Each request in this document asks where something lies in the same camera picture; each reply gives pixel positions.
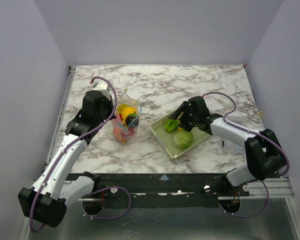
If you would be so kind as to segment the green toy pepper slice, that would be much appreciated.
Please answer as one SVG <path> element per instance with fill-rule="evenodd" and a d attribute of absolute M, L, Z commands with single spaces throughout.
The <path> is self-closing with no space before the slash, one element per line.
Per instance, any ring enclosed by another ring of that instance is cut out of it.
<path fill-rule="evenodd" d="M 167 133 L 173 132 L 175 129 L 178 128 L 180 121 L 178 119 L 168 119 L 164 125 L 164 130 Z"/>

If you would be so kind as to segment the yellow green toy pepper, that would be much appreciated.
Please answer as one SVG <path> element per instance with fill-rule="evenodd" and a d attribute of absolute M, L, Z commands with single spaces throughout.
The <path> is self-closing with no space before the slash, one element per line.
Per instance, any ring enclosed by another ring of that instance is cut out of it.
<path fill-rule="evenodd" d="M 116 110 L 117 110 L 117 113 L 118 114 L 122 114 L 122 112 L 124 111 L 124 109 L 125 108 L 128 108 L 129 106 L 127 105 L 127 104 L 120 104 L 117 108 L 116 108 Z"/>

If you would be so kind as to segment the orange yellow toy fruit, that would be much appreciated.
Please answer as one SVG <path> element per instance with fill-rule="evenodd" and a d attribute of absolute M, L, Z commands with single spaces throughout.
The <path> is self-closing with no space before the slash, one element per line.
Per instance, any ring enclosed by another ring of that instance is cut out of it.
<path fill-rule="evenodd" d="M 135 115 L 136 113 L 137 113 L 137 110 L 134 107 L 128 106 L 123 109 L 123 111 L 121 113 L 121 117 L 123 120 L 125 120 L 129 115 L 131 115 L 131 114 Z"/>

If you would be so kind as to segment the clear zip top bag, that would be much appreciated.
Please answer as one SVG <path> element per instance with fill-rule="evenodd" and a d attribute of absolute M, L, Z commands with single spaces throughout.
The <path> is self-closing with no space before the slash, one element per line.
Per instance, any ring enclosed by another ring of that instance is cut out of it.
<path fill-rule="evenodd" d="M 142 106 L 130 96 L 129 90 L 125 88 L 117 98 L 115 118 L 111 120 L 113 134 L 118 142 L 126 145 L 136 135 L 141 112 Z"/>

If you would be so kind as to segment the dark purple toy mangosteen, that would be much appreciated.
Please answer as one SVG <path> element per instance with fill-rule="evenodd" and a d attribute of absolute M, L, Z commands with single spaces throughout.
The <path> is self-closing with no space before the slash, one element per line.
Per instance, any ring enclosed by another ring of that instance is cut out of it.
<path fill-rule="evenodd" d="M 136 128 L 139 126 L 139 116 L 137 114 L 130 114 L 125 120 L 124 124 L 127 129 Z"/>

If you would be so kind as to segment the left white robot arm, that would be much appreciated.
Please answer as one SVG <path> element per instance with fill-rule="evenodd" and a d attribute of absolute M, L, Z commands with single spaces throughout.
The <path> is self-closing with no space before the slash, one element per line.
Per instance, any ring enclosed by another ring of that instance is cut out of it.
<path fill-rule="evenodd" d="M 107 90 L 86 92 L 82 108 L 67 124 L 61 145 L 49 165 L 30 188 L 19 191 L 17 197 L 32 233 L 45 226 L 57 227 L 73 203 L 85 195 L 94 198 L 100 194 L 97 176 L 90 172 L 70 184 L 65 181 L 94 136 L 115 117 L 117 103 L 117 95 L 110 95 Z"/>

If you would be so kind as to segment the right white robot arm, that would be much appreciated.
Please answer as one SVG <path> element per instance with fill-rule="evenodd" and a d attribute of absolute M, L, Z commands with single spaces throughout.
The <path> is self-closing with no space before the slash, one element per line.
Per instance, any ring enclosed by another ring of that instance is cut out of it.
<path fill-rule="evenodd" d="M 256 131 L 227 120 L 218 113 L 210 113 L 202 96 L 184 101 L 170 116 L 189 132 L 194 127 L 209 135 L 226 139 L 243 148 L 246 163 L 228 172 L 220 183 L 220 191 L 231 196 L 238 186 L 250 181 L 263 181 L 290 164 L 276 134 L 270 130 Z"/>

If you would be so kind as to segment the yellow toy banana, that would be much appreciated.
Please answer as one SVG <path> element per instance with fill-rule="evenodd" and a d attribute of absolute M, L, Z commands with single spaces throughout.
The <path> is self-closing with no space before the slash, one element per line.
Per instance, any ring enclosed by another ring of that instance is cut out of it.
<path fill-rule="evenodd" d="M 178 126 L 177 126 L 177 130 L 178 131 L 183 131 L 183 124 L 181 123 L 181 117 L 183 116 L 183 111 L 180 113 L 180 115 L 178 116 L 177 120 L 178 120 Z"/>

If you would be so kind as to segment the green perforated plastic basket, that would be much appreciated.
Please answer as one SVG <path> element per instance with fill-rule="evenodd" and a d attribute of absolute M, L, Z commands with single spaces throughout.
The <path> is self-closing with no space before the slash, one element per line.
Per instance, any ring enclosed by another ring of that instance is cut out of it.
<path fill-rule="evenodd" d="M 167 132 L 166 123 L 171 121 L 171 114 L 172 112 L 156 120 L 150 125 L 150 129 L 169 157 L 177 159 L 198 144 L 206 141 L 210 135 L 196 127 L 187 132 L 177 126 L 174 130 Z"/>

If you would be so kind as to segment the green toy cabbage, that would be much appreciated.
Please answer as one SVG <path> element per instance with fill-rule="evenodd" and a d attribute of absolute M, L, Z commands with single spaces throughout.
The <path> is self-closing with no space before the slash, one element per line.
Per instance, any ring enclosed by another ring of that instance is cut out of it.
<path fill-rule="evenodd" d="M 191 132 L 182 130 L 178 131 L 173 137 L 174 144 L 177 149 L 185 150 L 191 146 L 194 136 Z"/>

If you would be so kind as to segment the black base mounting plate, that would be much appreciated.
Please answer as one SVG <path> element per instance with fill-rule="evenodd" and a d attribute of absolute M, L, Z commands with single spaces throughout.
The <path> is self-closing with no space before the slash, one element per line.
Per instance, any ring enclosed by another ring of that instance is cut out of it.
<path fill-rule="evenodd" d="M 92 196 L 84 196 L 89 211 L 131 208 L 217 208 L 218 198 L 247 197 L 245 184 L 233 187 L 222 173 L 70 173 L 75 181 L 93 180 Z"/>

